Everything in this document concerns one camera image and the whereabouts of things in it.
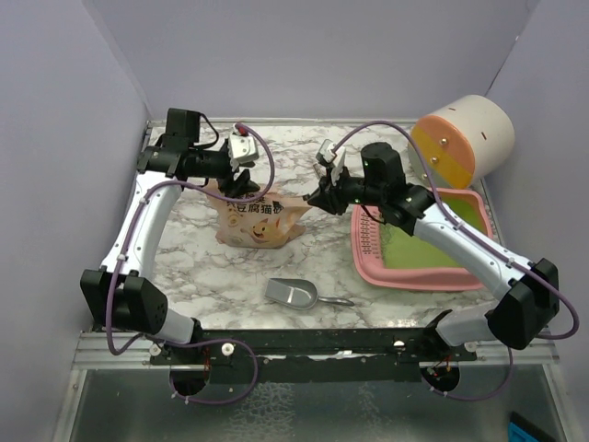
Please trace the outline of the cat litter bag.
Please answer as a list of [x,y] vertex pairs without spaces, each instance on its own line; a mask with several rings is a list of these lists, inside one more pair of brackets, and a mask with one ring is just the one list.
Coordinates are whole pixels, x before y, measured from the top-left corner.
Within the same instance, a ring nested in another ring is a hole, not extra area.
[[311,206],[301,196],[268,192],[255,202],[230,203],[207,196],[217,212],[219,243],[236,248],[279,249],[301,236],[299,221]]

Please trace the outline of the grey metal litter scoop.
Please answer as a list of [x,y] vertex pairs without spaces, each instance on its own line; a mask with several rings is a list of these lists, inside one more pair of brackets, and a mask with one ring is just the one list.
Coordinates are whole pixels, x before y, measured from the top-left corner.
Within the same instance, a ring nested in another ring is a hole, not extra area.
[[318,302],[341,307],[355,306],[350,299],[320,296],[317,287],[305,279],[270,278],[264,296],[270,301],[297,310],[311,309]]

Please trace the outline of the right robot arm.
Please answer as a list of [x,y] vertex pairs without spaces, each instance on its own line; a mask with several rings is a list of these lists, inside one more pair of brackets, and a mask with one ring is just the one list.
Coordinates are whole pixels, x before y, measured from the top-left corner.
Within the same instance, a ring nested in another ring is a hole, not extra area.
[[388,143],[372,143],[361,151],[364,174],[354,177],[345,155],[325,141],[317,153],[326,174],[307,202],[332,215],[351,204],[376,207],[384,222],[400,228],[447,254],[472,273],[495,302],[460,311],[448,310],[429,324],[422,338],[424,352],[443,360],[457,346],[499,341],[525,349],[560,310],[554,291],[558,269],[547,259],[531,262],[514,254],[466,223],[429,189],[408,183],[399,153]]

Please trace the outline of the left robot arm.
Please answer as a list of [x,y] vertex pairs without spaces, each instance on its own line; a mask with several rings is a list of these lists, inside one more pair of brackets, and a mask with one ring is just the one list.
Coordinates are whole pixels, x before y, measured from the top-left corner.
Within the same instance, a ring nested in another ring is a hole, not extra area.
[[[121,229],[96,270],[86,269],[80,287],[94,322],[106,332],[135,332],[171,344],[179,361],[197,361],[203,350],[202,326],[172,309],[166,295],[150,280],[157,247],[172,208],[184,189],[227,203],[239,197],[255,201],[268,192],[249,171],[267,144],[242,123],[226,139],[200,139],[207,117],[198,111],[171,108],[165,131],[140,153],[133,198]],[[217,188],[193,185],[190,178],[216,180]]]

